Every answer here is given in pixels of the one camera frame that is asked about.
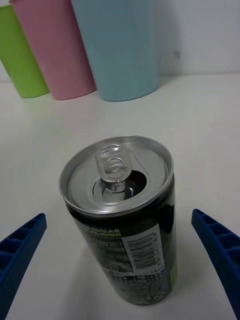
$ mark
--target plastic cup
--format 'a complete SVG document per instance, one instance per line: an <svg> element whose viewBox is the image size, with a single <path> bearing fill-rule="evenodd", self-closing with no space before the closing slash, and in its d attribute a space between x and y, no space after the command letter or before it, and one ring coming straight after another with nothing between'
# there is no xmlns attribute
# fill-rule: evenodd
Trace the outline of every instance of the plastic cup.
<svg viewBox="0 0 240 320"><path fill-rule="evenodd" d="M0 60L20 97L49 92L11 5L0 6Z"/></svg>
<svg viewBox="0 0 240 320"><path fill-rule="evenodd" d="M70 0L12 0L28 43L57 100L96 90Z"/></svg>

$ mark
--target can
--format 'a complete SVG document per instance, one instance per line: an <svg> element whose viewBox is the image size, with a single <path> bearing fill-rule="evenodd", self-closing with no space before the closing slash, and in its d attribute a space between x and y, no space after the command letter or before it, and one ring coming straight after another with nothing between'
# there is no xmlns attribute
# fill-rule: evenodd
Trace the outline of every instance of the can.
<svg viewBox="0 0 240 320"><path fill-rule="evenodd" d="M142 136L96 142L64 167L59 189L115 291L162 301L176 276L175 178L168 149Z"/></svg>

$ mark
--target nutrition label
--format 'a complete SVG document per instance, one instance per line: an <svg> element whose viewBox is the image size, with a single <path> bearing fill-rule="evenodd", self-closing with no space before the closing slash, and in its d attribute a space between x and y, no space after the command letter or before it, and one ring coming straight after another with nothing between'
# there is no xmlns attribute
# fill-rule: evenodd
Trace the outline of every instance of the nutrition label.
<svg viewBox="0 0 240 320"><path fill-rule="evenodd" d="M92 230L87 242L120 295L135 304L152 304L167 294L165 264L158 224L131 236L109 238Z"/></svg>

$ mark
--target white wall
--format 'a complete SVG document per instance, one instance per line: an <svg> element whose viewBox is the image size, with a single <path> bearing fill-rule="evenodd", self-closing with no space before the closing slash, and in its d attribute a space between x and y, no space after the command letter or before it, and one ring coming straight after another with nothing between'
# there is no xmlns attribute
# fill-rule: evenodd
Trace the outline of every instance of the white wall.
<svg viewBox="0 0 240 320"><path fill-rule="evenodd" d="M156 1L161 75L240 72L240 0Z"/></svg>
<svg viewBox="0 0 240 320"><path fill-rule="evenodd" d="M8 4L9 4L8 0L0 0L0 6L5 6ZM2 62L0 61L0 82L6 82L6 81L10 81L10 79L9 79L7 72L4 69Z"/></svg>

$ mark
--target can opening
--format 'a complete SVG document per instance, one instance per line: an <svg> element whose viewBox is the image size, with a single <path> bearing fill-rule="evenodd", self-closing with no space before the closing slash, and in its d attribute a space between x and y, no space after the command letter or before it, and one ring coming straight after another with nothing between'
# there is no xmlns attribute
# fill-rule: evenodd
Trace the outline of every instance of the can opening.
<svg viewBox="0 0 240 320"><path fill-rule="evenodd" d="M132 170L124 182L109 183L100 179L93 187L93 195L98 199L100 197L106 203L120 202L138 195L146 185L145 175L140 171Z"/></svg>

